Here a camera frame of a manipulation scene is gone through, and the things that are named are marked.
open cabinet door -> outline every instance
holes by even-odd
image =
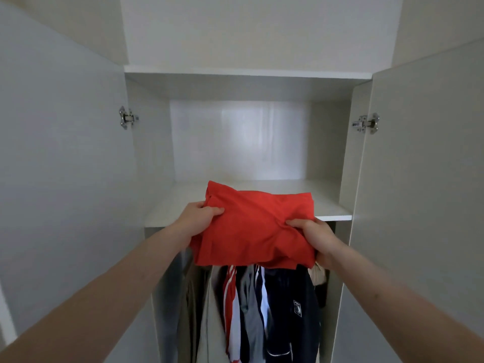
[[[483,56],[480,40],[374,75],[350,239],[481,336]],[[346,288],[332,361],[400,361]]]
[[[123,68],[2,2],[0,41],[0,281],[21,334],[143,229]],[[108,361],[158,360],[149,308]]]

wardrobe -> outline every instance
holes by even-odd
[[[483,40],[373,76],[166,73],[125,70],[6,4],[0,20],[4,337],[203,200],[209,180],[310,192],[343,241],[484,335]],[[187,259],[110,360],[175,359]],[[319,318],[321,362],[398,361],[337,275]]]

hand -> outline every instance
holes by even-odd
[[[210,225],[212,218],[224,212],[223,207],[203,207],[204,201],[190,202],[177,220],[170,227],[182,232],[186,239],[184,248],[190,243],[190,238],[203,232]]]
[[[286,224],[302,229],[307,241],[319,251],[316,256],[318,263],[329,270],[334,269],[334,256],[346,245],[335,236],[326,222],[293,219],[286,221]]]

person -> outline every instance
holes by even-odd
[[[26,330],[0,363],[102,362],[134,320],[178,252],[223,208],[190,203],[172,225]],[[319,220],[293,219],[318,250],[317,260],[346,284],[403,362],[484,361],[484,341],[340,241]]]

cabinet hinge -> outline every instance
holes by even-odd
[[[128,129],[129,123],[131,126],[133,126],[136,121],[139,121],[139,117],[134,115],[133,112],[131,112],[131,109],[128,109],[128,112],[126,112],[124,106],[121,106],[119,109],[119,115],[121,116],[121,127],[123,127],[125,130]]]
[[[360,133],[365,133],[366,129],[370,130],[370,134],[374,134],[378,131],[378,121],[380,121],[380,116],[378,113],[374,113],[371,115],[371,119],[368,119],[367,115],[361,115],[358,121],[354,121],[351,123],[352,127],[355,127],[356,130]]]

